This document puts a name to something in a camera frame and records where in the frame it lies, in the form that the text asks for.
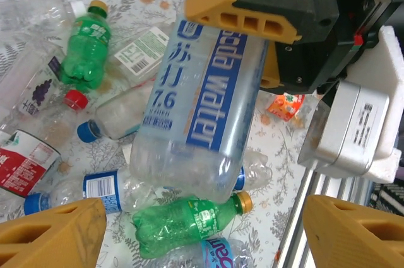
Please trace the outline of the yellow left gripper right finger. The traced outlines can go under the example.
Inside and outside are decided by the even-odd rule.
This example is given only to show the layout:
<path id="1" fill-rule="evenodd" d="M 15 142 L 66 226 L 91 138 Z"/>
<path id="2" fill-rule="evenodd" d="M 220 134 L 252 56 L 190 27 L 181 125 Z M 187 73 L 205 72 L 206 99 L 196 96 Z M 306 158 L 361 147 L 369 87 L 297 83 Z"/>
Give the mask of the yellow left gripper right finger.
<path id="1" fill-rule="evenodd" d="M 302 222 L 316 267 L 403 267 L 402 216 L 310 195 Z"/>

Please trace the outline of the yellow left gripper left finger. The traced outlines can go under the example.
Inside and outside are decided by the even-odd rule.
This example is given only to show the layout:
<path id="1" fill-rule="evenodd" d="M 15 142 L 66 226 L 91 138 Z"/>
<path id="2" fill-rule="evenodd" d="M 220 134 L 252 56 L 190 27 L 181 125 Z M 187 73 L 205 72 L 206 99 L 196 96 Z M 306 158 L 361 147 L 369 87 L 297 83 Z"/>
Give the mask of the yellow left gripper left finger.
<path id="1" fill-rule="evenodd" d="M 95 267 L 106 230 L 99 198 L 1 223 L 1 267 Z"/>

